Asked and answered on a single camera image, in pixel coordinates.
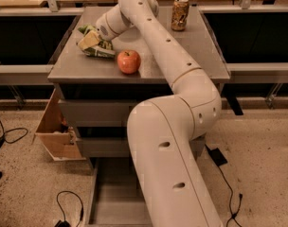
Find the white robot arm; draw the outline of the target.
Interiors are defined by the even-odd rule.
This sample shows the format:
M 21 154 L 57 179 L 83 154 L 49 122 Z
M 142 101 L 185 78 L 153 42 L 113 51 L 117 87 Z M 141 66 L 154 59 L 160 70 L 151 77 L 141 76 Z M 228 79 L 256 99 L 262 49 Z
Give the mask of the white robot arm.
M 137 104 L 127 121 L 130 152 L 153 227 L 223 227 L 189 142 L 212 128 L 222 101 L 195 59 L 155 18 L 153 0 L 118 0 L 96 22 L 111 41 L 135 26 L 171 87 Z

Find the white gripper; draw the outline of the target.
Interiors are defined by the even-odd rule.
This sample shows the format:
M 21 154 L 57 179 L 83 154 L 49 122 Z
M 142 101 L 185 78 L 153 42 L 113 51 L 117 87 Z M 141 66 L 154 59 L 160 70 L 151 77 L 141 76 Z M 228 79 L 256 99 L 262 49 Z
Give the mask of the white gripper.
M 90 30 L 78 43 L 81 50 L 95 46 L 100 42 L 100 36 L 103 40 L 112 41 L 123 32 L 127 31 L 133 24 L 121 12 L 119 5 L 105 12 L 100 18 L 97 19 L 96 29 Z

